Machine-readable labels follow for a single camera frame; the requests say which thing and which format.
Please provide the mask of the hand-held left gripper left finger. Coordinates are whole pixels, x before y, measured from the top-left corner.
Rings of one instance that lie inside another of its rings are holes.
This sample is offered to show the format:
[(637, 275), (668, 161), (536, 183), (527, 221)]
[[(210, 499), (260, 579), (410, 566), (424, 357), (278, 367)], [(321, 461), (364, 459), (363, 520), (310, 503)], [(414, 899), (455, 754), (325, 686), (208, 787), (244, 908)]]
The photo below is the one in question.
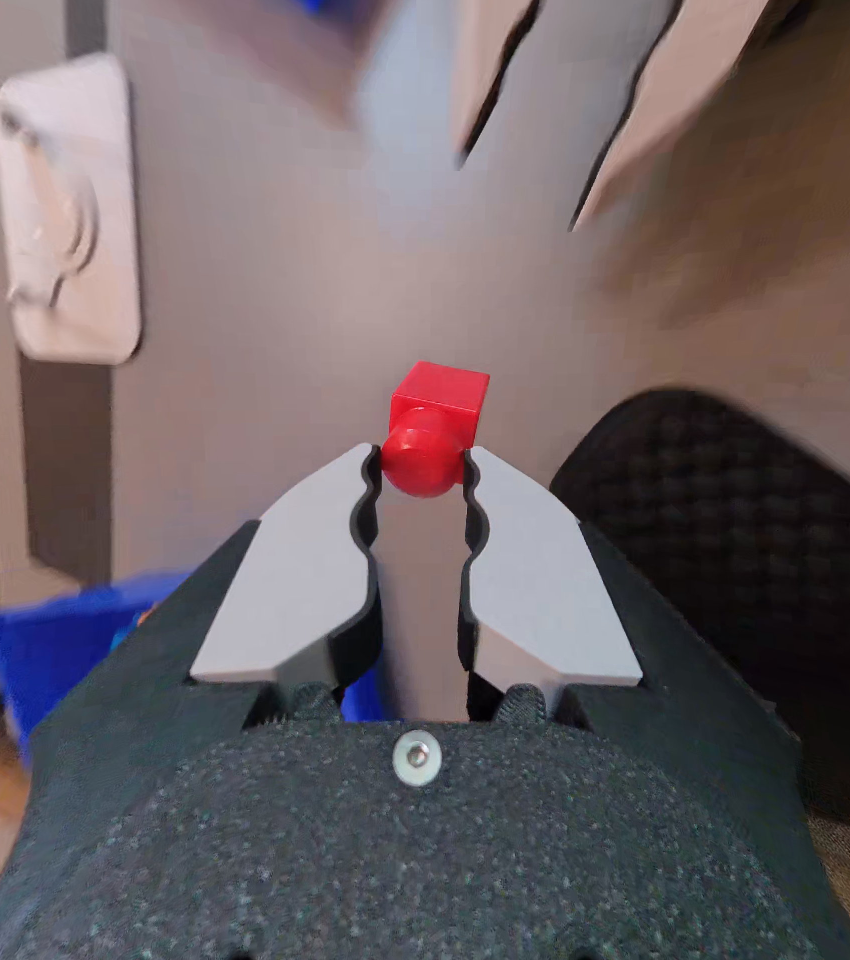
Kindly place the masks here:
[(350, 687), (382, 654), (381, 449), (361, 442), (261, 515), (192, 662), (203, 684)]

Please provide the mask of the white document stand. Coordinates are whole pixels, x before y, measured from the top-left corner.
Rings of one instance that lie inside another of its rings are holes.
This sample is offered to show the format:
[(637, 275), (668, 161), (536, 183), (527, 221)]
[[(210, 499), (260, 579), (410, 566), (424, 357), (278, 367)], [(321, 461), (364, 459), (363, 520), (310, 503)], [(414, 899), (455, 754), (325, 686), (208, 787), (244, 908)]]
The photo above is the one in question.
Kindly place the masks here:
[(16, 342), (117, 367), (143, 334), (130, 86), (110, 53), (0, 88), (0, 219)]

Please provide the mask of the red mega block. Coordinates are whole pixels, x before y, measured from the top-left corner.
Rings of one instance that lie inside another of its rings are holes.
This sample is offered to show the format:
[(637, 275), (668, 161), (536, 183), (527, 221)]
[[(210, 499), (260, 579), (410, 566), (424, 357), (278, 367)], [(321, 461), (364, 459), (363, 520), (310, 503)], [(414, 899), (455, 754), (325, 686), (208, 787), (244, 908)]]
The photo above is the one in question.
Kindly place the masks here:
[(414, 364), (393, 392), (382, 445), (383, 474), (396, 489), (437, 498), (462, 483), (489, 381), (475, 370)]

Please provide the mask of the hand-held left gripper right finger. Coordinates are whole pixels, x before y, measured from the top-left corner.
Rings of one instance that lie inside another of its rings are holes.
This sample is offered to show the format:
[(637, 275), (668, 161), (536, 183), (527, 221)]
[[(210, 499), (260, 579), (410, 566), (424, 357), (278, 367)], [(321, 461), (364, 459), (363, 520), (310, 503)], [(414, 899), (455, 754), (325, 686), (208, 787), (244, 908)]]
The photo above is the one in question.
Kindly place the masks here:
[(484, 447), (465, 454), (469, 556), (461, 573), (458, 657), (470, 716), (513, 686), (535, 687), (546, 714), (564, 689), (633, 689), (643, 678), (575, 515)]

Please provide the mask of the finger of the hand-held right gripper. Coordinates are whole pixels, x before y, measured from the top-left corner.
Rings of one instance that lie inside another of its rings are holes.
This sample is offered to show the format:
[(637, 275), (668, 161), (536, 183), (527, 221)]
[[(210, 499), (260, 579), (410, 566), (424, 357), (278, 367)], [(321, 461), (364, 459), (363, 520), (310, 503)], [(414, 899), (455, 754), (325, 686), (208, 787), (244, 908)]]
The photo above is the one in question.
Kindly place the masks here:
[(499, 101), (508, 66), (541, 6), (541, 1), (455, 2), (454, 148), (458, 166), (474, 150)]
[(694, 121), (738, 63), (767, 1), (674, 2), (640, 59), (587, 176), (570, 229), (612, 203)]

